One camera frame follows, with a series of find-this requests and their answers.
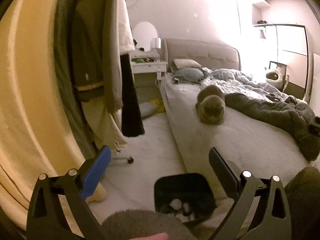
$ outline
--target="white bed sheet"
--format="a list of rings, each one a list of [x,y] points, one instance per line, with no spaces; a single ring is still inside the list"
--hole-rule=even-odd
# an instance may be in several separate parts
[[[299,171],[308,166],[292,136],[267,123],[226,108],[223,124],[207,125],[196,116],[198,85],[172,84],[166,73],[161,94],[173,135],[188,172],[202,174],[210,184],[216,200],[226,195],[208,159],[216,147],[222,157],[259,178],[277,174],[286,185]]]

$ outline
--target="beige pants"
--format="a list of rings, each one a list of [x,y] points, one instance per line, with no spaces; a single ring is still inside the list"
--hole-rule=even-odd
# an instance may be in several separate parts
[[[93,131],[98,148],[107,145],[111,150],[121,150],[127,145],[121,132],[121,110],[108,113],[105,97],[91,99],[81,103],[84,116]]]

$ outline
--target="vanity table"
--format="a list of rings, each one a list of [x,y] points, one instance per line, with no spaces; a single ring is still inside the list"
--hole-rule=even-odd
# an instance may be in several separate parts
[[[161,99],[159,82],[167,71],[167,62],[160,61],[157,49],[161,48],[158,31],[149,22],[140,22],[132,30],[134,51],[130,52],[131,68],[139,103]]]

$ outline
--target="finger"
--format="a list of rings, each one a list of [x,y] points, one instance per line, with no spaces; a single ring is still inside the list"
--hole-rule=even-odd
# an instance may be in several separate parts
[[[154,236],[135,238],[131,240],[169,240],[169,235],[167,233],[162,233]]]

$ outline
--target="cushion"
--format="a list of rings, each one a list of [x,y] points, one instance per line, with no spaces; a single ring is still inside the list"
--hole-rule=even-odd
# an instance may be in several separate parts
[[[319,239],[320,236],[320,172],[315,167],[300,171],[285,187],[292,240]]]
[[[186,67],[178,69],[174,73],[174,78],[179,79],[179,81],[187,81],[191,83],[197,83],[201,81],[204,77],[203,72],[198,68]]]
[[[177,58],[173,60],[174,64],[178,69],[185,68],[185,67],[197,67],[200,68],[201,65],[194,61],[193,59],[183,59],[183,58]]]
[[[159,110],[160,106],[155,105],[151,102],[146,102],[146,103],[140,104],[139,108],[140,108],[141,117],[146,118],[155,114]]]

